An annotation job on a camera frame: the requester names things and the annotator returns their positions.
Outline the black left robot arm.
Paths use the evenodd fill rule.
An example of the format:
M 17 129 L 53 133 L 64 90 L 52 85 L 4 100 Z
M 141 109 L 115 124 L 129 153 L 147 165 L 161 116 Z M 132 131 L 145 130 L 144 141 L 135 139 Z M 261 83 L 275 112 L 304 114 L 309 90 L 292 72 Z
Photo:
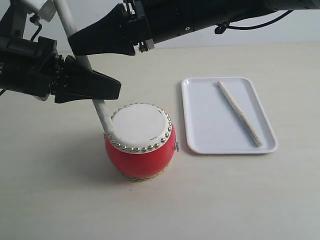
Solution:
M 56 13 L 51 0 L 12 0 L 0 21 L 0 88 L 55 103 L 116 100 L 121 83 L 57 52 L 57 41 L 39 36 L 41 19 Z

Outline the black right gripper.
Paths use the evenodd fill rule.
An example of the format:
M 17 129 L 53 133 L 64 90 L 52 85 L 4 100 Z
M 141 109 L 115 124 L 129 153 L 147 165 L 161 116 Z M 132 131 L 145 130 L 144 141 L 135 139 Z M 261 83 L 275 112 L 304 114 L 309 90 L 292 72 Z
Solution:
M 68 37 L 77 56 L 134 56 L 134 46 L 147 52 L 155 44 L 211 27 L 214 0 L 125 0 L 99 21 Z

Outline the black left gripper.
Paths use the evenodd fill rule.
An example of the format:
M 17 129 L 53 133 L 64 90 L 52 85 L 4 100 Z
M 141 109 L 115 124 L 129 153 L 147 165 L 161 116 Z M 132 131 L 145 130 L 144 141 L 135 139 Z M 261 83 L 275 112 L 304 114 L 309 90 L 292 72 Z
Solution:
M 121 82 L 90 70 L 57 52 L 57 41 L 0 38 L 0 88 L 46 101 L 54 93 L 57 104 L 78 100 L 117 100 Z

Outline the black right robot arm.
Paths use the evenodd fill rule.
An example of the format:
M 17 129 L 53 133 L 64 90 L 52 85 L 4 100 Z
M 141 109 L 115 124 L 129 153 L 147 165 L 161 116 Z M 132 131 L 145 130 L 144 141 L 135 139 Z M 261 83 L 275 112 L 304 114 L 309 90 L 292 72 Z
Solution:
M 155 44 L 217 26 L 222 34 L 230 23 L 277 11 L 318 10 L 318 0 L 125 0 L 105 17 L 68 37 L 77 56 L 134 56 Z

